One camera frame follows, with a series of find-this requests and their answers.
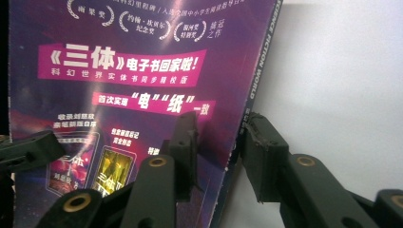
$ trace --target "black bracket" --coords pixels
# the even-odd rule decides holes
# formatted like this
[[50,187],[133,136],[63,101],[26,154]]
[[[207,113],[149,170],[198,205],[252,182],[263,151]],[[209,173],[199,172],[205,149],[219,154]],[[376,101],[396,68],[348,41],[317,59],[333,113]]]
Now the black bracket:
[[258,201],[280,202],[286,227],[403,227],[403,191],[378,192],[375,202],[343,188],[317,158],[289,152],[269,121],[252,113],[242,162]]
[[65,154],[65,149],[52,131],[38,132],[26,139],[0,145],[0,172],[15,173],[33,169]]

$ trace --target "book cover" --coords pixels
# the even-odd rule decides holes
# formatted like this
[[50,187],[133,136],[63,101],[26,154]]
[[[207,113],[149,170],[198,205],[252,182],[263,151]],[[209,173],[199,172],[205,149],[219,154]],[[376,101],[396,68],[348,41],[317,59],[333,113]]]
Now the book cover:
[[15,227],[34,227],[74,189],[107,196],[135,181],[188,111],[198,116],[200,188],[177,204],[177,226],[209,227],[279,5],[10,1],[11,136],[50,129],[67,151],[16,174]]

